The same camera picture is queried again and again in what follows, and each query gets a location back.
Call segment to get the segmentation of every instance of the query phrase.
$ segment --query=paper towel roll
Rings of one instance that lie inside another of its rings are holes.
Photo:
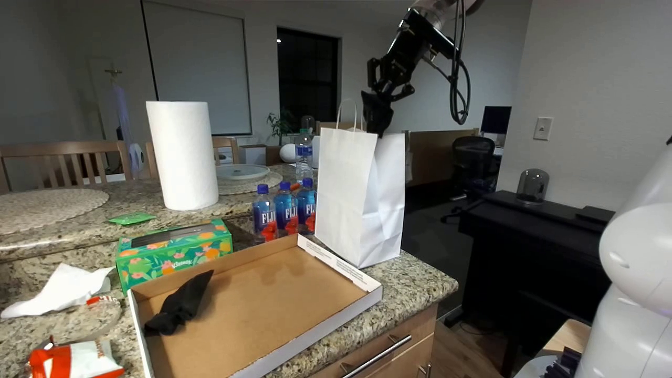
[[[166,207],[216,203],[207,103],[146,101],[146,118]]]

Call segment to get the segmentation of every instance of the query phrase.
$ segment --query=wooden cabinet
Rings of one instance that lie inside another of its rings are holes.
[[[360,345],[353,352],[339,358],[319,378],[416,378],[428,375],[428,364],[435,342],[437,306],[404,319],[397,327],[380,333],[377,339]]]
[[[475,130],[425,130],[407,135],[407,160],[411,180],[407,184],[428,184],[453,176],[453,140],[470,137]]]

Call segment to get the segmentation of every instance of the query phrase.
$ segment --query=computer monitor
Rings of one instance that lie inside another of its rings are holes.
[[[483,111],[483,135],[505,135],[510,108],[484,108]]]

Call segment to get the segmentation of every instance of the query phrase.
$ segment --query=white robot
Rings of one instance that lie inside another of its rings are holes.
[[[611,277],[577,374],[672,375],[672,146],[600,240]]]

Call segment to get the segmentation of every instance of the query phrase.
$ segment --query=cabinet drawer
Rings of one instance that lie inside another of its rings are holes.
[[[437,306],[428,306],[421,312],[404,319],[397,327],[380,333],[377,339],[360,345],[353,352],[344,355],[335,364],[317,372],[319,378],[335,378],[353,374],[356,378],[372,375],[383,370],[389,364],[411,350],[416,345],[432,341],[437,321]]]
[[[423,335],[411,349],[392,358],[390,364],[375,370],[375,378],[428,378],[432,360],[435,333]]]

